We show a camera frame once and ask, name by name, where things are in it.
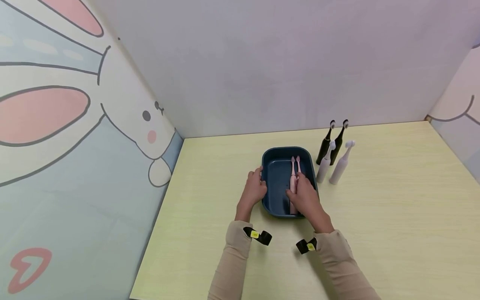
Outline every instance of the rabbit eye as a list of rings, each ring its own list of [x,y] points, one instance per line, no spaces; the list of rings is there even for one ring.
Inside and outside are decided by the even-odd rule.
[[[146,110],[144,110],[143,114],[142,114],[142,117],[144,118],[145,121],[149,121],[150,120],[150,113]]]

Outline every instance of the black electric toothbrush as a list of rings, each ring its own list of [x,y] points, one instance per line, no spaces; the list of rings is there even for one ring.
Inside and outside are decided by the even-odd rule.
[[[343,144],[343,131],[348,128],[348,119],[343,121],[343,127],[342,131],[340,131],[340,134],[338,137],[335,139],[335,145],[339,145],[335,150],[332,151],[330,154],[330,165],[333,166],[333,163],[335,162],[335,158],[338,155],[338,152],[340,151],[340,148],[342,147]]]
[[[322,145],[320,146],[320,151],[318,151],[318,156],[316,163],[319,165],[322,161],[322,158],[327,154],[328,147],[330,146],[330,134],[332,133],[332,129],[335,128],[335,120],[330,121],[330,130],[327,133],[327,136],[322,141]]]

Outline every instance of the person's right hand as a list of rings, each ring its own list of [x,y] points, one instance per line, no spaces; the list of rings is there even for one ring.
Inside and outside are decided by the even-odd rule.
[[[330,233],[334,231],[330,216],[320,204],[317,191],[313,188],[310,180],[302,173],[297,173],[297,193],[286,190],[287,196],[293,205],[301,212],[317,233]]]

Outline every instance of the table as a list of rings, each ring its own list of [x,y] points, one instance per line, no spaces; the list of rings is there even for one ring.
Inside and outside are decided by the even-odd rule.
[[[248,171],[271,147],[304,147],[315,160],[326,132],[186,139],[131,298],[206,299]],[[350,127],[350,139],[340,183],[324,182],[319,195],[379,295],[480,299],[480,186],[441,137],[410,122]],[[295,248],[312,237],[306,220],[276,219],[258,204],[251,222],[273,239],[252,242],[243,299],[335,298],[318,257]]]

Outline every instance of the person's left hand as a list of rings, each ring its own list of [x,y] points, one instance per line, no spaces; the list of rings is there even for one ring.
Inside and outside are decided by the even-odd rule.
[[[237,204],[237,215],[235,220],[241,220],[250,222],[250,214],[252,213],[253,206],[257,204],[267,193],[267,184],[262,181],[260,172],[263,167],[258,167],[255,172],[250,171],[248,173],[247,182],[245,188],[240,197],[240,201]]]

